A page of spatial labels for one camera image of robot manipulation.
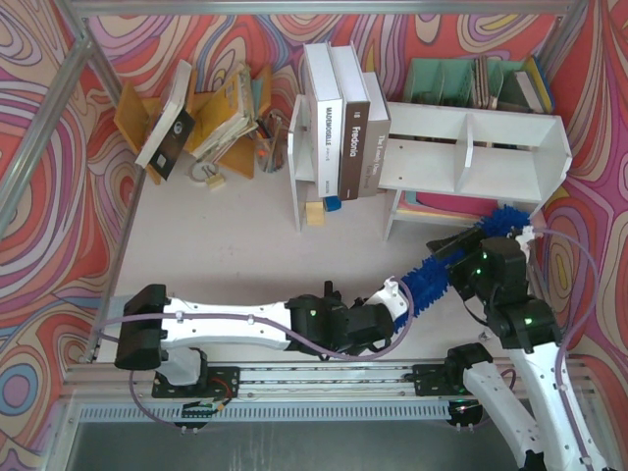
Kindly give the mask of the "taupe Lonely Ones book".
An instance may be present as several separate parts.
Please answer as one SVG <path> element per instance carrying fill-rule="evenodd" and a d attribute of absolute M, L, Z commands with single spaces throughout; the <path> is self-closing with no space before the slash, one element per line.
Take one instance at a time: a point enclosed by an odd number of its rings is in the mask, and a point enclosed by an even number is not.
<path fill-rule="evenodd" d="M 391 115 L 377 74 L 367 72 L 364 74 L 364 80 L 369 93 L 370 109 L 359 196 L 369 197 L 378 191 L 391 127 Z"/>

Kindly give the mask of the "white bookshelf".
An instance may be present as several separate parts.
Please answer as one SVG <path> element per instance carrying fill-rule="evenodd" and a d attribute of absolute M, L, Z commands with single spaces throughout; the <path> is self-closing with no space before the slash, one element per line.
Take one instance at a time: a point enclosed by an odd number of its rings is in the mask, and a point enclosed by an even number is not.
<path fill-rule="evenodd" d="M 397 221 L 468 227 L 475 221 L 397 210 L 405 191 L 494 199 L 535 224 L 572 163 L 558 116 L 390 103 L 380 194 L 325 216 L 330 236 L 388 238 Z"/>

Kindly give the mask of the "blue yellow book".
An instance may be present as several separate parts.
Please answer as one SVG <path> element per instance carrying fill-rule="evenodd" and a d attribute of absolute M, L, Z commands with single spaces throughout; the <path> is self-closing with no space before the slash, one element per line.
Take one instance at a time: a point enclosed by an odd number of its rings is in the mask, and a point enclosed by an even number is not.
<path fill-rule="evenodd" d="M 533 90 L 536 93 L 537 101 L 542 106 L 544 113 L 552 114 L 555 100 L 539 60 L 535 56 L 529 56 L 514 74 L 523 81 L 524 89 Z"/>

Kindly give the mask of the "wooden block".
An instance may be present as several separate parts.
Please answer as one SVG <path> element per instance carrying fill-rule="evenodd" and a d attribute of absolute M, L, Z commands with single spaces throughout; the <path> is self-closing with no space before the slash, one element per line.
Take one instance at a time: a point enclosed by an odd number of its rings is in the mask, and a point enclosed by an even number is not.
<path fill-rule="evenodd" d="M 325 213 L 325 206 L 322 201 L 307 201 L 305 203 L 306 224 L 308 226 L 324 226 Z"/>

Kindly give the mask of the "yellow wooden zigzag shelf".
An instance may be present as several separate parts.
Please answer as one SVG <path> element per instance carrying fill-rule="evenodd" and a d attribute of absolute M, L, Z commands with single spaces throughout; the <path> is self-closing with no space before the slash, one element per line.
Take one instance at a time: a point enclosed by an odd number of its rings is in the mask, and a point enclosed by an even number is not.
<path fill-rule="evenodd" d="M 193 127 L 183 151 L 178 158 L 179 160 L 184 154 L 193 158 L 193 162 L 198 164 L 201 168 L 201 173 L 197 177 L 201 183 L 213 185 L 214 181 L 220 178 L 220 174 L 214 170 L 215 167 L 223 167 L 250 180 L 254 177 L 255 131 L 257 129 L 257 121 L 265 118 L 270 110 L 272 67 L 266 65 L 259 71 L 257 76 L 250 76 L 254 100 L 255 114 L 253 124 L 255 128 L 238 138 L 219 160 L 212 163 L 208 161 L 197 162 L 190 154 L 194 130 Z M 198 110 L 208 102 L 214 93 L 196 92 L 196 79 L 197 70 L 192 67 L 189 92 L 193 93 L 193 95 L 188 98 L 186 110 L 190 113 L 194 120 Z M 115 112 L 114 123 L 122 133 L 127 144 L 131 147 L 131 151 L 135 154 L 135 159 L 138 156 L 140 148 L 145 140 L 149 116 L 156 110 L 159 98 L 160 96 L 146 99 L 140 98 L 134 86 L 129 82 L 127 82 L 123 87 L 122 96 Z M 149 168 L 140 168 L 147 173 L 148 177 L 153 180 L 155 184 L 164 182 L 164 180 L 161 179 L 154 170 Z"/>

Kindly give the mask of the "pink folder stack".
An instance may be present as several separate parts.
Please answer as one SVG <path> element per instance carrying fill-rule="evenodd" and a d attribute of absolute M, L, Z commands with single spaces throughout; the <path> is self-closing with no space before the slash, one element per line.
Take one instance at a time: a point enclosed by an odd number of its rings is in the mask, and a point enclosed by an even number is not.
<path fill-rule="evenodd" d="M 494 199 L 405 191 L 397 210 L 423 216 L 478 221 L 491 216 L 499 204 Z"/>

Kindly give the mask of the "white Mademoiselle book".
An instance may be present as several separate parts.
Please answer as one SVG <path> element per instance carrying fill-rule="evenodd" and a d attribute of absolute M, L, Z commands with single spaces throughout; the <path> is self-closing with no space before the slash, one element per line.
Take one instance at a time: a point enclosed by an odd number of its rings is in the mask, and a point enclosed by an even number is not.
<path fill-rule="evenodd" d="M 303 46 L 309 106 L 311 161 L 318 195 L 339 193 L 342 97 L 328 43 Z"/>

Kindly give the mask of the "green file organizer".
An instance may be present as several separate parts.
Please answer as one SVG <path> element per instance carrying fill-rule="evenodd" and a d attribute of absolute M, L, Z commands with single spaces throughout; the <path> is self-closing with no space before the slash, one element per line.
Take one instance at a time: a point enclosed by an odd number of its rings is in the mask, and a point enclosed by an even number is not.
<path fill-rule="evenodd" d="M 487 59 L 491 96 L 498 97 L 506 77 L 511 72 L 522 70 L 523 65 L 522 61 Z M 401 101 L 462 108 L 477 107 L 475 69 L 475 59 L 414 58 L 410 61 Z M 532 113 L 529 108 L 514 104 L 493 104 L 497 107 L 490 109 Z"/>

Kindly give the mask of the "blue cube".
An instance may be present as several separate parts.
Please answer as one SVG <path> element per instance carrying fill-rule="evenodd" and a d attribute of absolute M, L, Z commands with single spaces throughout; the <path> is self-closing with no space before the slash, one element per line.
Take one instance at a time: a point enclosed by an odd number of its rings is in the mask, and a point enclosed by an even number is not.
<path fill-rule="evenodd" d="M 327 196 L 323 199 L 326 212 L 335 212 L 341 209 L 341 200 L 337 196 Z"/>

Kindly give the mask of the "stack of worn books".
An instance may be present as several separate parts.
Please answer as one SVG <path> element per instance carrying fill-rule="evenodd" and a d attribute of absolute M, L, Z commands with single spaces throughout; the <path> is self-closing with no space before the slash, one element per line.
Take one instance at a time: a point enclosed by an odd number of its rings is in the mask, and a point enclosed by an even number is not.
<path fill-rule="evenodd" d="M 254 114 L 250 70 L 240 62 L 196 113 L 190 154 L 197 162 L 216 162 L 255 128 Z"/>

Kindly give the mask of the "blue microfiber duster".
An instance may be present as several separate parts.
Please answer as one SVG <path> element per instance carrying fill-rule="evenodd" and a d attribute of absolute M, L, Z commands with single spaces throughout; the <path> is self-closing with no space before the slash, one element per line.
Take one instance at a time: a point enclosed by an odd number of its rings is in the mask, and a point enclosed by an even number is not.
<path fill-rule="evenodd" d="M 498 207 L 491 216 L 482 217 L 470 228 L 481 228 L 486 233 L 485 238 L 489 238 L 494 236 L 508 237 L 513 235 L 515 230 L 520 230 L 527 225 L 530 225 L 530 215 L 527 212 L 505 205 Z M 447 289 L 451 287 L 448 268 L 462 258 L 460 256 L 440 261 L 431 254 L 418 267 L 411 269 L 401 278 L 405 285 L 403 291 L 408 300 L 413 303 L 408 314 L 408 320 L 410 317 L 417 318 L 444 296 Z M 401 328 L 394 326 L 394 331 L 398 333 L 405 328 L 406 324 Z"/>

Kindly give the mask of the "brown Fredonia book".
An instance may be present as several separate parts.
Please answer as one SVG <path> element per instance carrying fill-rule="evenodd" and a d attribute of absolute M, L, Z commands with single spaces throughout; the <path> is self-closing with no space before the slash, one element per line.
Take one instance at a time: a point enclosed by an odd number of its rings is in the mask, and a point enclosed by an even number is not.
<path fill-rule="evenodd" d="M 333 46 L 334 72 L 343 101 L 339 198 L 358 198 L 370 98 L 354 45 Z"/>

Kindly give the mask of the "clear pencil cup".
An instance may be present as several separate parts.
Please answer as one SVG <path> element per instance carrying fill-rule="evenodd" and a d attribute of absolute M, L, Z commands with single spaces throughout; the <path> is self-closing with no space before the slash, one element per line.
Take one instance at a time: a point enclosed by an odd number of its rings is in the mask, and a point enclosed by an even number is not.
<path fill-rule="evenodd" d="M 257 121 L 255 159 L 262 172 L 273 174 L 284 166 L 285 137 L 284 121 L 276 112 L 270 112 L 265 118 Z"/>

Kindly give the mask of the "black plastic clip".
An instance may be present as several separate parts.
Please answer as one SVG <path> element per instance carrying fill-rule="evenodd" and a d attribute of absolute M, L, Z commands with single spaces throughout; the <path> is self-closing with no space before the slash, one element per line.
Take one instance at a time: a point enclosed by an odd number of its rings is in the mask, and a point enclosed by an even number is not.
<path fill-rule="evenodd" d="M 324 281 L 324 297 L 338 302 L 342 300 L 340 292 L 335 289 L 335 285 L 331 280 Z"/>

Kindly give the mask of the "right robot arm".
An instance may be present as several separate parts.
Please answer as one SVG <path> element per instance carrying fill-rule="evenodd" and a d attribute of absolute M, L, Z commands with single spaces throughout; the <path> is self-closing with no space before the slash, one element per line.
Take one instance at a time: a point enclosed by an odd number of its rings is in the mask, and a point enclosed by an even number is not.
<path fill-rule="evenodd" d="M 485 324 L 521 377 L 529 403 L 520 402 L 477 342 L 448 351 L 445 376 L 484 407 L 519 469 L 606 470 L 567 370 L 568 336 L 550 306 L 528 291 L 529 245 L 541 234 L 532 226 L 502 236 L 474 228 L 428 242 L 460 298 L 482 303 Z"/>

